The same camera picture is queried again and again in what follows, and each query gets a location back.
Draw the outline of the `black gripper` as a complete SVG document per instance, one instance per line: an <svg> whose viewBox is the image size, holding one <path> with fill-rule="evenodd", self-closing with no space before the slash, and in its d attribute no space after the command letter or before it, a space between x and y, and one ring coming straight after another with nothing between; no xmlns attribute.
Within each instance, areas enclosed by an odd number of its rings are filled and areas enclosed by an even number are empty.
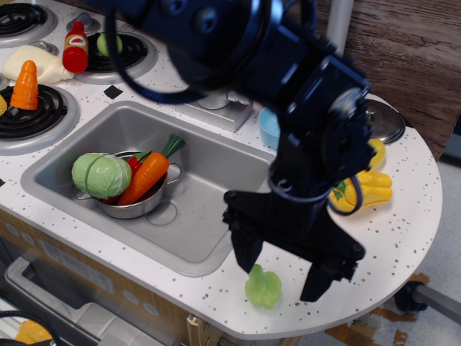
<svg viewBox="0 0 461 346"><path fill-rule="evenodd" d="M268 193L229 191L224 220L238 265L250 273L264 242L311 263L300 294L316 302L333 281L351 280L364 248L326 209L330 191L369 166L369 83L348 61L322 58L287 109L278 109L278 152Z"/></svg>

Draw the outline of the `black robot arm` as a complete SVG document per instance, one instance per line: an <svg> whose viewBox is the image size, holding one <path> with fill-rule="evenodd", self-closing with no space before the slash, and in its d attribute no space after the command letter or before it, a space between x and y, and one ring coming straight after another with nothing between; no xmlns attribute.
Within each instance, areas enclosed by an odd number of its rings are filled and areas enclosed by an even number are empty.
<svg viewBox="0 0 461 346"><path fill-rule="evenodd" d="M366 116L370 84L316 35L315 2L302 2L299 22L283 1L90 1L89 7L105 17L114 67L143 97L179 104L234 91L277 115L270 191L224 196L223 220L238 265L250 271L264 242L309 261L300 296L307 302L333 281L350 279L364 248L331 220L327 200L338 183L367 169L374 154ZM117 17L167 46L184 91L162 94L128 76L117 53Z"/></svg>

